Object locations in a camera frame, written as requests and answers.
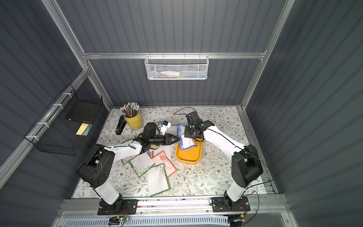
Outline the green bordered stationery paper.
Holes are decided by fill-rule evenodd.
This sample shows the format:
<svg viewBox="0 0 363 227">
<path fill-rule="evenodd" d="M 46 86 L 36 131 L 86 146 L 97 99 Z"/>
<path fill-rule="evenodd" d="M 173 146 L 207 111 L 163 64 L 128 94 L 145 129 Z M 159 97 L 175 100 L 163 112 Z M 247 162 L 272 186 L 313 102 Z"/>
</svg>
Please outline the green bordered stationery paper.
<svg viewBox="0 0 363 227">
<path fill-rule="evenodd" d="M 162 151 L 165 153 L 165 155 L 170 159 L 171 158 L 171 152 L 170 152 L 171 146 L 160 146 L 157 149 L 151 149 L 150 154 L 152 155 L 152 158 Z"/>
</svg>

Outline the yellow storage tray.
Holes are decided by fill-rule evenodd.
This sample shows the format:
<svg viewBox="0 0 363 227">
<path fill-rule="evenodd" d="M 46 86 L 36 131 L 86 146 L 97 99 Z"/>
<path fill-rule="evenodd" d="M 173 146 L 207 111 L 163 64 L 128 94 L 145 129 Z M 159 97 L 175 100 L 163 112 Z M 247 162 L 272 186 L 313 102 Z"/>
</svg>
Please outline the yellow storage tray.
<svg viewBox="0 0 363 227">
<path fill-rule="evenodd" d="M 199 162 L 199 160 L 201 159 L 203 143 L 201 141 L 194 141 L 197 147 L 193 147 L 184 151 L 180 150 L 178 142 L 175 155 L 179 162 L 189 165 L 194 165 Z"/>
</svg>

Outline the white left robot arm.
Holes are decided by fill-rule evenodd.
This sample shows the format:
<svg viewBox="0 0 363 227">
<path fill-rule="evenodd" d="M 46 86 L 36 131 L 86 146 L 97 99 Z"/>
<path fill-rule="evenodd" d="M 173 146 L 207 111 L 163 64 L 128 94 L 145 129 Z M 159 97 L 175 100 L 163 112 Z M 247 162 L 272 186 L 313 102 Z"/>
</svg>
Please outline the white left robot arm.
<svg viewBox="0 0 363 227">
<path fill-rule="evenodd" d="M 112 186 L 109 175 L 112 165 L 124 158 L 145 153 L 152 145 L 172 145 L 180 141 L 176 135 L 165 133 L 155 123 L 147 123 L 135 139 L 115 146 L 93 145 L 77 170 L 77 175 L 89 183 L 101 201 L 114 205 L 122 196 Z"/>
</svg>

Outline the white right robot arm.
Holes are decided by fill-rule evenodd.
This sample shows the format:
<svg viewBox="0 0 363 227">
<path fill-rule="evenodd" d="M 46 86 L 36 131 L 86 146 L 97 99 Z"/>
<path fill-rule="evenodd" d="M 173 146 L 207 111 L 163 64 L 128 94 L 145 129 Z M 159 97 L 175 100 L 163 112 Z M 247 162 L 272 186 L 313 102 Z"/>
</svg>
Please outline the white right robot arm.
<svg viewBox="0 0 363 227">
<path fill-rule="evenodd" d="M 226 154 L 231 161 L 232 183 L 224 194 L 225 201 L 238 202 L 247 190 L 249 184 L 257 180 L 263 173 L 262 161 L 255 146 L 243 145 L 221 130 L 211 121 L 203 121 L 196 111 L 186 116 L 184 136 L 191 139 L 201 139 L 212 143 Z"/>
</svg>

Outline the yellow pencil cup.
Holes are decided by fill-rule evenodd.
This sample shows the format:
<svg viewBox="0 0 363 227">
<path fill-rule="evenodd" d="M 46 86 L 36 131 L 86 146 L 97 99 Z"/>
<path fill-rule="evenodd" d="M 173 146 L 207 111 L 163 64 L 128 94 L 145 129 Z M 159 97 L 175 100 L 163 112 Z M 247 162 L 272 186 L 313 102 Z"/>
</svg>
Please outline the yellow pencil cup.
<svg viewBox="0 0 363 227">
<path fill-rule="evenodd" d="M 125 121 L 127 122 L 127 125 L 130 128 L 132 128 L 133 130 L 137 130 L 140 127 L 142 127 L 142 125 L 143 125 L 143 121 L 142 121 L 140 112 L 132 118 L 125 117 Z"/>
</svg>

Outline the bundle of pencils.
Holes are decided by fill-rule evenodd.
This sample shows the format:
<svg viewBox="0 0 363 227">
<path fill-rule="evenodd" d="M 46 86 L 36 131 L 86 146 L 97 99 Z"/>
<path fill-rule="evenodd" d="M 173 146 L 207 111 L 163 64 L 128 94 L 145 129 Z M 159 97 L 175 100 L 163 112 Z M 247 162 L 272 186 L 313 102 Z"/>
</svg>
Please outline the bundle of pencils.
<svg viewBox="0 0 363 227">
<path fill-rule="evenodd" d="M 120 108 L 124 118 L 133 118 L 139 114 L 140 106 L 136 102 L 128 102 Z"/>
</svg>

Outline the white glue bottle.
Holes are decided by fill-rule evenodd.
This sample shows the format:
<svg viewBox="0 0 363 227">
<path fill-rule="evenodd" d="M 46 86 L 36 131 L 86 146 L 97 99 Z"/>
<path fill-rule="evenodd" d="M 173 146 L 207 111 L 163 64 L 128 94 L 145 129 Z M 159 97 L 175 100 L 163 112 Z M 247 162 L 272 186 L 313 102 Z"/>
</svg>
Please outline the white glue bottle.
<svg viewBox="0 0 363 227">
<path fill-rule="evenodd" d="M 160 73 L 165 75 L 166 77 L 180 77 L 180 72 L 177 71 L 161 71 Z"/>
</svg>

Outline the yellow sticky notes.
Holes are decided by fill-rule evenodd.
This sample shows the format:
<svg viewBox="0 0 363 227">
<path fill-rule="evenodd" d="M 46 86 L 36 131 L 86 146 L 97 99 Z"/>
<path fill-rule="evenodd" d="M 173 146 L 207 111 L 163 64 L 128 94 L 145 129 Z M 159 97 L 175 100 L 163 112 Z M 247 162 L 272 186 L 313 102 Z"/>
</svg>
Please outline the yellow sticky notes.
<svg viewBox="0 0 363 227">
<path fill-rule="evenodd" d="M 87 136 L 91 127 L 92 127 L 91 124 L 82 123 L 82 125 L 77 130 L 76 135 Z"/>
</svg>

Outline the black notebook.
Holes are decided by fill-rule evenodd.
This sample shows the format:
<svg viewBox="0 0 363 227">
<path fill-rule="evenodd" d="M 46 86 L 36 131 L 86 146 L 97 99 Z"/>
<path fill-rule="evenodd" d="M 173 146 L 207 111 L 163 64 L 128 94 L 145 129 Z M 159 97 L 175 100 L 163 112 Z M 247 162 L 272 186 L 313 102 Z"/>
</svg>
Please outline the black notebook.
<svg viewBox="0 0 363 227">
<path fill-rule="evenodd" d="M 70 121 L 92 124 L 100 109 L 100 105 L 78 100 L 66 115 Z"/>
</svg>

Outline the white mesh wall basket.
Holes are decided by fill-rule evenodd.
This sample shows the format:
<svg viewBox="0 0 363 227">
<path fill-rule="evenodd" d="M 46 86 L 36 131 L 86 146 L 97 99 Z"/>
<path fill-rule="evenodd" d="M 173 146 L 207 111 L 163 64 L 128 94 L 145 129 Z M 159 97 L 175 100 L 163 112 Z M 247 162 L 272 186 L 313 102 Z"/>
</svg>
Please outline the white mesh wall basket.
<svg viewBox="0 0 363 227">
<path fill-rule="evenodd" d="M 160 58 L 147 56 L 144 61 L 147 78 L 150 80 L 205 80 L 208 78 L 209 57 Z M 177 71 L 180 77 L 166 77 L 161 71 Z"/>
</svg>

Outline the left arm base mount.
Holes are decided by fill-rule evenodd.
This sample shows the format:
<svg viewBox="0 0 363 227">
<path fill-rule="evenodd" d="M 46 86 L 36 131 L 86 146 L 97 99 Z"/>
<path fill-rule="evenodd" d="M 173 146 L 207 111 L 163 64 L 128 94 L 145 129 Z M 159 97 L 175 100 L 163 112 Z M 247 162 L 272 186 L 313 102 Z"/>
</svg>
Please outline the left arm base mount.
<svg viewBox="0 0 363 227">
<path fill-rule="evenodd" d="M 138 207 L 138 200 L 136 199 L 117 199 L 112 205 L 106 203 L 103 199 L 99 202 L 97 214 L 99 216 L 106 215 L 134 215 Z"/>
</svg>

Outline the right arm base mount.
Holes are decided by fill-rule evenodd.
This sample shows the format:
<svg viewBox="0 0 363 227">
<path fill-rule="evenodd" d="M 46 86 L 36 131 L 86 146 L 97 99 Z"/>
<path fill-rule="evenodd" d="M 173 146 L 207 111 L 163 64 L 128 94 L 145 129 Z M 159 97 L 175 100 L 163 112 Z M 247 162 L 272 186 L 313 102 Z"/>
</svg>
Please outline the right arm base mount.
<svg viewBox="0 0 363 227">
<path fill-rule="evenodd" d="M 209 199 L 214 212 L 239 212 L 246 214 L 251 210 L 250 203 L 246 196 L 241 197 L 238 201 L 230 201 L 226 197 L 212 197 Z"/>
</svg>

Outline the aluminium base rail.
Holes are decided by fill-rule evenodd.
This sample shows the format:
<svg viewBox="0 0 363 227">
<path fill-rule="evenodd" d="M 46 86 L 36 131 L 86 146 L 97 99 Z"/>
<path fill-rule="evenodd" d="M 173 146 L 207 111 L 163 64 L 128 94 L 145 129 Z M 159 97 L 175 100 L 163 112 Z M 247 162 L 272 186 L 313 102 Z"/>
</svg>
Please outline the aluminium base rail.
<svg viewBox="0 0 363 227">
<path fill-rule="evenodd" d="M 123 206 L 128 207 L 132 217 L 180 216 L 202 214 L 241 214 L 290 212 L 283 194 L 252 194 L 247 202 L 240 202 L 237 208 L 222 207 L 223 198 L 218 196 L 177 196 L 177 197 L 134 197 L 124 198 Z M 100 199 L 67 199 L 63 201 L 57 218 L 99 217 Z"/>
</svg>

